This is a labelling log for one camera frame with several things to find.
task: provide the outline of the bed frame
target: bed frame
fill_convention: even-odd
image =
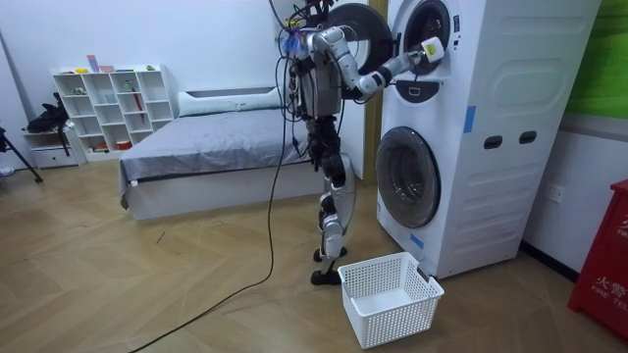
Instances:
[[[194,92],[199,96],[257,93],[260,88]],[[137,221],[267,201],[276,167],[131,182],[129,210]],[[321,194],[325,183],[309,162],[282,166],[275,199]]]

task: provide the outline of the wall outlet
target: wall outlet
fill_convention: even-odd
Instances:
[[[551,182],[548,182],[546,184],[546,189],[543,191],[543,196],[545,198],[557,204],[562,202],[562,197],[564,196],[564,194],[565,194],[564,186],[556,185]]]

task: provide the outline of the white wall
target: white wall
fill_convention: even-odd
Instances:
[[[276,0],[278,11],[291,1]],[[53,101],[49,68],[88,68],[87,54],[100,65],[163,64],[175,90],[274,86],[277,32],[266,0],[0,1],[0,33],[30,119]],[[363,112],[347,104],[341,136],[359,176]]]
[[[13,74],[0,40],[0,127],[6,129],[6,137],[22,153],[29,163],[33,163],[30,149],[22,136],[22,127],[26,126],[26,114]],[[0,167],[9,166],[14,169],[26,168],[18,156],[12,151],[0,153]]]
[[[560,131],[523,239],[580,272],[627,157],[628,142]],[[560,204],[543,197],[547,182],[564,186]]]

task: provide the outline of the cube shelf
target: cube shelf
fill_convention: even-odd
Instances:
[[[117,142],[135,145],[174,119],[166,69],[152,67],[155,71],[147,71],[145,65],[116,67],[134,71],[108,74],[59,74],[68,68],[51,71],[88,162],[119,158],[124,151]],[[76,88],[87,94],[75,95]],[[103,144],[110,153],[93,151]]]

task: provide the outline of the blue tape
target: blue tape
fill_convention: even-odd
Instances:
[[[464,119],[464,133],[473,130],[473,120],[475,119],[475,106],[467,107],[467,117]]]
[[[412,233],[410,233],[410,240],[414,241],[415,244],[419,245],[419,247],[423,249],[423,241],[419,240],[419,238],[414,236]]]

